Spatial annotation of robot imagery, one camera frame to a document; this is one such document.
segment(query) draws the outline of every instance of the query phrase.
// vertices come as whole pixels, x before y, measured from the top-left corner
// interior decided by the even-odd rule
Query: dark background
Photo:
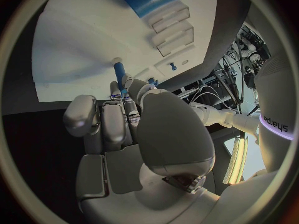
[[[0,32],[21,1],[0,0]],[[298,15],[293,11],[297,11],[298,0],[275,1],[280,5],[278,9],[283,9],[285,12],[286,17],[282,17],[282,19],[286,22],[287,20],[291,21],[294,31],[297,32]],[[20,59],[20,57],[28,55],[31,55],[31,52],[23,50],[16,56]],[[61,108],[64,108],[67,104],[60,103],[58,105],[62,105]],[[59,110],[59,107],[57,109],[4,116],[6,138],[17,166],[37,196],[66,221],[74,224],[85,223],[83,215],[78,211],[75,199],[75,176],[77,165],[84,155],[84,148],[81,139],[72,138],[65,131],[62,124],[64,110]],[[0,192],[3,220],[6,220],[7,223],[8,220],[14,223],[32,223],[31,219],[14,201],[2,178],[0,179]],[[292,189],[286,202],[293,202],[297,196],[297,189]],[[281,212],[277,212],[271,223],[277,222]]]

